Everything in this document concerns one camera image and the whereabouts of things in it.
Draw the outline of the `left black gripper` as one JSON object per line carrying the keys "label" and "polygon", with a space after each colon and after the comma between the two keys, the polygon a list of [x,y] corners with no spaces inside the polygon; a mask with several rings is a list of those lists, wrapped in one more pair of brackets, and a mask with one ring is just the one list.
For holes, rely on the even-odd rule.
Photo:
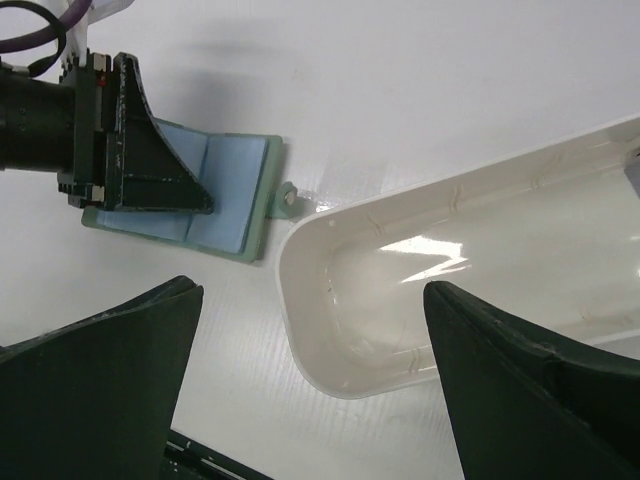
{"label": "left black gripper", "polygon": [[212,212],[152,115],[138,59],[86,60],[65,60],[57,84],[1,69],[1,169],[54,173],[78,208]]}

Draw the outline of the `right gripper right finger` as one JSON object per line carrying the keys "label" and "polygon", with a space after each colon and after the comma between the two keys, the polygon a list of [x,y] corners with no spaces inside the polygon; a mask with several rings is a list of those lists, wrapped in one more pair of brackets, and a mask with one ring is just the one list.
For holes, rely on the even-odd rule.
{"label": "right gripper right finger", "polygon": [[639,363],[447,281],[423,306],[468,479],[635,479]]}

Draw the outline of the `stack of credit cards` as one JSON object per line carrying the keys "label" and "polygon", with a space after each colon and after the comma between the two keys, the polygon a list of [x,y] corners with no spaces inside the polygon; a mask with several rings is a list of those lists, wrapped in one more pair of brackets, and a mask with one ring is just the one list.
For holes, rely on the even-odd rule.
{"label": "stack of credit cards", "polygon": [[633,151],[624,166],[624,173],[631,187],[640,197],[640,152]]}

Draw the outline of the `green leather card holder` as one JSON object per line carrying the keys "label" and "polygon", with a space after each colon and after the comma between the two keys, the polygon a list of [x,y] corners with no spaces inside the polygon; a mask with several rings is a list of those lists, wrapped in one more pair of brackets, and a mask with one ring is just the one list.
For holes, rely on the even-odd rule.
{"label": "green leather card holder", "polygon": [[160,130],[214,200],[210,214],[86,209],[85,227],[141,237],[242,263],[259,259],[269,219],[301,213],[298,189],[282,182],[283,138],[207,133],[160,120]]}

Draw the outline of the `white plastic tray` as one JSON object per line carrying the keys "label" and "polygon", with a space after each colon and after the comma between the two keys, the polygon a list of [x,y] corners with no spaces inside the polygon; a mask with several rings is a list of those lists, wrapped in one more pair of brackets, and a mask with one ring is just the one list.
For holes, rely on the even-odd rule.
{"label": "white plastic tray", "polygon": [[629,117],[299,222],[276,277],[304,378],[342,399],[434,379],[434,280],[637,357],[639,197],[624,173],[636,150]]}

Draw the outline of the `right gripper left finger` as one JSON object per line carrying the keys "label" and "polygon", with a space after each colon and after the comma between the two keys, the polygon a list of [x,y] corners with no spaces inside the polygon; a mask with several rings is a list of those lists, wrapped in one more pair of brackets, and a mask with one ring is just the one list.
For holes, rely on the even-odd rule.
{"label": "right gripper left finger", "polygon": [[178,276],[2,348],[2,478],[158,478],[203,297]]}

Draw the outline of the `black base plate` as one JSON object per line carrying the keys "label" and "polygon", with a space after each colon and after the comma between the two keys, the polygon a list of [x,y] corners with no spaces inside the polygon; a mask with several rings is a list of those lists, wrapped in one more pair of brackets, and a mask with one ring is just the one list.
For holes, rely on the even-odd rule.
{"label": "black base plate", "polygon": [[169,431],[158,478],[160,480],[271,480],[271,477],[174,430]]}

